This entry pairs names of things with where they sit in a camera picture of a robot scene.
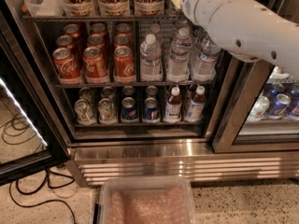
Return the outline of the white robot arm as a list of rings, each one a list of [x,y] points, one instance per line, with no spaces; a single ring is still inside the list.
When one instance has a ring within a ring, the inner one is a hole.
[[[277,65],[299,78],[299,26],[254,0],[170,0],[237,59]]]

